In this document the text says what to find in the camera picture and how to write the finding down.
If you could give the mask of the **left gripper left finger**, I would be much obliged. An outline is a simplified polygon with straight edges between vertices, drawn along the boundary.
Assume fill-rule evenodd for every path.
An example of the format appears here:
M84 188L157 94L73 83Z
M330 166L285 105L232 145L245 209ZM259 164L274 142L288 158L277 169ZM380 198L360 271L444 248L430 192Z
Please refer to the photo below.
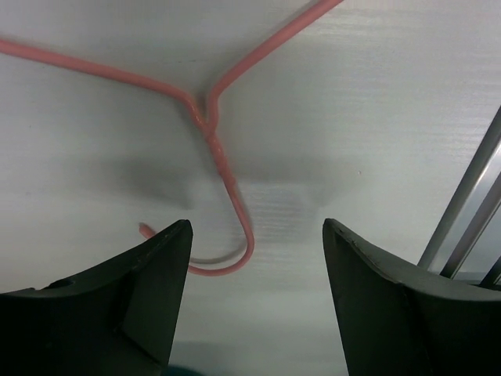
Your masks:
M193 229L51 283L1 296L4 375L159 375L169 364Z

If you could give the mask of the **pink wire hanger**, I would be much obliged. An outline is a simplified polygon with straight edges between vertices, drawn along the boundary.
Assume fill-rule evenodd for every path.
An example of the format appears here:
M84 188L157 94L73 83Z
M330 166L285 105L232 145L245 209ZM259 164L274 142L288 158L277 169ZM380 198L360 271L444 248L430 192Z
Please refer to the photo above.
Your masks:
M220 262L209 260L201 262L192 260L189 264L188 271L192 274L204 277L221 277L235 273L251 260L255 249L255 239L251 217L245 208L244 200L240 196L228 158L217 136L217 127L220 119L219 98L232 83L248 70L340 4L340 1L318 1L263 41L218 79L207 94L205 110L201 110L198 107L193 96L173 85L115 67L93 63L5 39L1 40L1 53L158 92L180 102L186 108L191 121L204 137L212 160L232 203L236 217L240 221L246 240L243 254L232 265L222 267Z

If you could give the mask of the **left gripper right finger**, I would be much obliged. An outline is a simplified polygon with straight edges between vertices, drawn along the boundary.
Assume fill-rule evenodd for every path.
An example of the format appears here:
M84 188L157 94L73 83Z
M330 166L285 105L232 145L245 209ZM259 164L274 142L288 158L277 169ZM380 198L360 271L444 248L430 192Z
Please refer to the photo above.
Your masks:
M349 374L499 374L498 287L430 273L334 219L323 249Z

